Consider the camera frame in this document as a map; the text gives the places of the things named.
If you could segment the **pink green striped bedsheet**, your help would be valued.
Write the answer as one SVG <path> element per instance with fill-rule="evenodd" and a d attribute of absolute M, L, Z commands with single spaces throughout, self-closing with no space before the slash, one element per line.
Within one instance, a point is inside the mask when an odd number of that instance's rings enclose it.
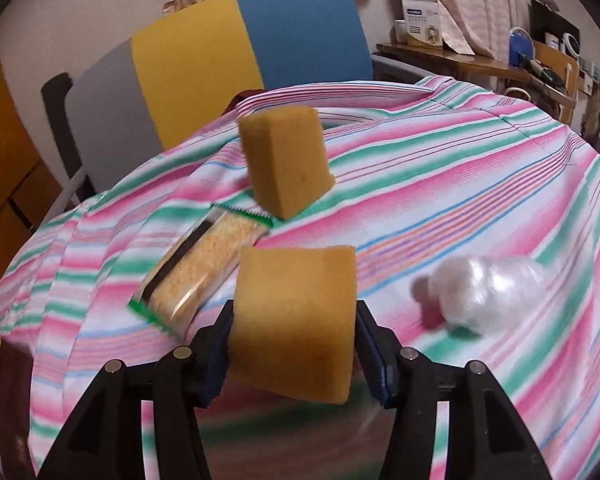
<path fill-rule="evenodd" d="M 151 362 L 174 340 L 128 301 L 213 204 L 254 209 L 236 120 L 309 105 L 334 187 L 265 247 L 351 245 L 358 293 L 402 344 L 498 378 L 556 479 L 600 464 L 600 154 L 535 106 L 473 84 L 306 84 L 254 96 L 42 226 L 0 281 L 0 338 L 32 356 L 27 437 L 40 466 L 111 359 Z M 479 337 L 425 306 L 445 258 L 528 255 L 547 270 L 542 304 L 514 330 Z"/>

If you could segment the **yellow sponge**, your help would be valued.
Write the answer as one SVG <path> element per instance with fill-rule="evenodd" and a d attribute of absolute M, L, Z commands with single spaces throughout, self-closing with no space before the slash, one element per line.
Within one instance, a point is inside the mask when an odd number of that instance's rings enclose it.
<path fill-rule="evenodd" d="M 245 248 L 228 337 L 230 378 L 300 401 L 346 403 L 355 312 L 352 246 Z"/>
<path fill-rule="evenodd" d="M 274 217 L 294 218 L 334 186 L 315 108 L 275 107 L 237 125 L 254 197 Z"/>

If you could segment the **grey yellow blue chair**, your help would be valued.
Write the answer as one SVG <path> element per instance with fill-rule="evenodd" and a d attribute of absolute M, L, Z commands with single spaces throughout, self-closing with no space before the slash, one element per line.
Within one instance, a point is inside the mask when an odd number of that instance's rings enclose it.
<path fill-rule="evenodd" d="M 160 18 L 41 93 L 85 200 L 221 117 L 242 92 L 369 80 L 354 0 L 204 0 Z"/>

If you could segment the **upright yellow sponge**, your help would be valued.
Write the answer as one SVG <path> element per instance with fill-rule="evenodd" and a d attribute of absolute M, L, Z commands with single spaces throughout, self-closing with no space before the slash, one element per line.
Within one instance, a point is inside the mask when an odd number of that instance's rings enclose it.
<path fill-rule="evenodd" d="M 237 125 L 254 197 L 274 217 L 294 218 L 334 186 L 315 108 L 275 107 Z"/>

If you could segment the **green cracker pack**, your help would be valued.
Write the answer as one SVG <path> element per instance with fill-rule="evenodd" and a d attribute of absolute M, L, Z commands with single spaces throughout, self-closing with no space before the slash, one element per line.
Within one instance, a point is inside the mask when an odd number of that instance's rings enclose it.
<path fill-rule="evenodd" d="M 198 310 L 238 265 L 242 248 L 256 244 L 272 226 L 267 214 L 212 205 L 149 271 L 128 307 L 184 337 Z"/>

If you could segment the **wooden desk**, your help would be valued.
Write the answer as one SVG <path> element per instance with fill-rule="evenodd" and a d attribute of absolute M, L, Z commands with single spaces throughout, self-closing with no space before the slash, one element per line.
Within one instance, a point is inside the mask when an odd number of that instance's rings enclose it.
<path fill-rule="evenodd" d="M 550 72 L 540 62 L 532 60 L 528 68 L 519 68 L 505 62 L 480 55 L 464 55 L 451 51 L 410 47 L 407 44 L 378 44 L 377 54 L 390 60 L 413 65 L 421 72 L 451 75 L 457 80 L 471 81 L 479 77 L 496 79 L 498 92 L 527 92 L 529 100 L 534 98 L 560 122 L 570 126 L 576 99 L 567 88 L 550 84 Z"/>

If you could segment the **white plastic wad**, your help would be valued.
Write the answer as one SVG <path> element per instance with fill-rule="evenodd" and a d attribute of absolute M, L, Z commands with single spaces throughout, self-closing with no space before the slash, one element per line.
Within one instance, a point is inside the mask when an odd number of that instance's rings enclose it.
<path fill-rule="evenodd" d="M 530 257 L 447 258 L 430 274 L 429 298 L 452 326 L 492 335 L 521 323 L 542 304 L 548 271 Z"/>

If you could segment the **wooden wardrobe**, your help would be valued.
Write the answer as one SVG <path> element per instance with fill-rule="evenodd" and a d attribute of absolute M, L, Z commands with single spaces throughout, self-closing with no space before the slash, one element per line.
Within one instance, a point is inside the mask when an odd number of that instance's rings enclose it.
<path fill-rule="evenodd" d="M 0 61 L 0 279 L 59 193 L 23 127 Z"/>

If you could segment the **blue round fan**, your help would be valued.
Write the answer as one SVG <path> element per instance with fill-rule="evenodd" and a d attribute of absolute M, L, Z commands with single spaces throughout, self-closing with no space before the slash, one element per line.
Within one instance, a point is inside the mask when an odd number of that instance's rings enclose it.
<path fill-rule="evenodd" d="M 509 31 L 508 64 L 519 67 L 522 58 L 534 58 L 534 44 L 529 33 L 522 27 L 513 27 Z"/>

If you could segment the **white blue product box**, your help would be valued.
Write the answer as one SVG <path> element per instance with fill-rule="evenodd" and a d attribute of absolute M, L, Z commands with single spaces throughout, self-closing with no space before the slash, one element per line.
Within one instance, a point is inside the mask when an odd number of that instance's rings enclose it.
<path fill-rule="evenodd" d="M 406 43 L 411 47 L 443 48 L 437 0 L 401 0 Z"/>

